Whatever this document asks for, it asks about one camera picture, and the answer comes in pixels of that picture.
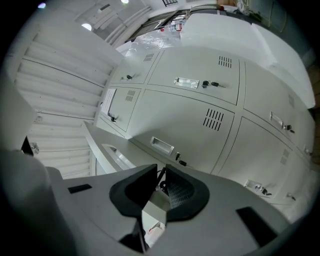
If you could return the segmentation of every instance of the white corrugated panel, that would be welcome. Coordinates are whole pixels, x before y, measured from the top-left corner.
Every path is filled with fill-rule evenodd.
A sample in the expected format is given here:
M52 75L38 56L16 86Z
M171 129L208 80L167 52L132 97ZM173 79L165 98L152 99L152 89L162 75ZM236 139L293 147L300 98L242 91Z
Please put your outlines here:
M14 80L37 112L28 140L39 147L35 157L60 170L64 179L90 176L92 152L81 126L83 121L93 124L115 64L78 50L57 38L58 32L51 34L52 28L39 29Z

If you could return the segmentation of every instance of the white styrofoam sheet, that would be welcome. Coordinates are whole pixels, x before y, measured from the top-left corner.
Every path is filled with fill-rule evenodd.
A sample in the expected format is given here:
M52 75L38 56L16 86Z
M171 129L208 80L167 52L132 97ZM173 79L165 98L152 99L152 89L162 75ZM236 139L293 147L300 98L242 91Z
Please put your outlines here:
M307 108L315 97L307 71L299 55L268 30L225 15L195 13L181 33L182 46L213 48L252 61L284 81Z

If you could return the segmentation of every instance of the round light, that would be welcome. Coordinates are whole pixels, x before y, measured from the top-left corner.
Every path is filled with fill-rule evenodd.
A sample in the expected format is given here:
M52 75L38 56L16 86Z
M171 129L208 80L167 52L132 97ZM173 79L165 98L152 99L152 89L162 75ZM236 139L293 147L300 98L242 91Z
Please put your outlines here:
M46 7L46 4L44 2L42 2L38 5L38 8L40 8L40 9L44 9L45 7Z
M92 29L91 25L88 24L88 23L84 23L84 24L82 24L81 26L84 27L84 28L86 28L86 29L89 30L89 31L91 31L91 29Z

